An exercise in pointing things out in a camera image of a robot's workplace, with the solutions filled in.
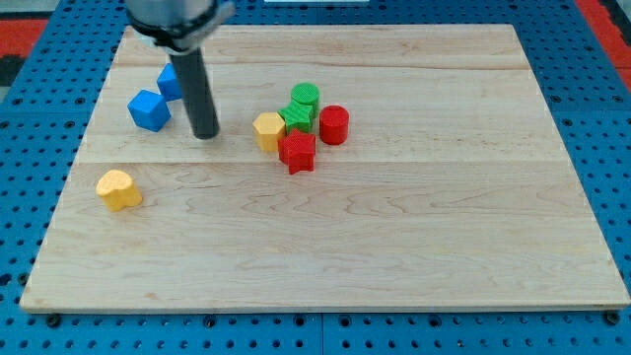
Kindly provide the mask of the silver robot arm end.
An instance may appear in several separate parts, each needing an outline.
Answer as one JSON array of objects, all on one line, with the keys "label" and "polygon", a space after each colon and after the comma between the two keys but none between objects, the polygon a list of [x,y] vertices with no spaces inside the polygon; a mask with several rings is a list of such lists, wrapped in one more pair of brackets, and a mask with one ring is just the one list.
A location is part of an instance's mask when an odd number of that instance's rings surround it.
[{"label": "silver robot arm end", "polygon": [[185,55],[235,15],[233,1],[126,0],[130,25],[150,46]]}]

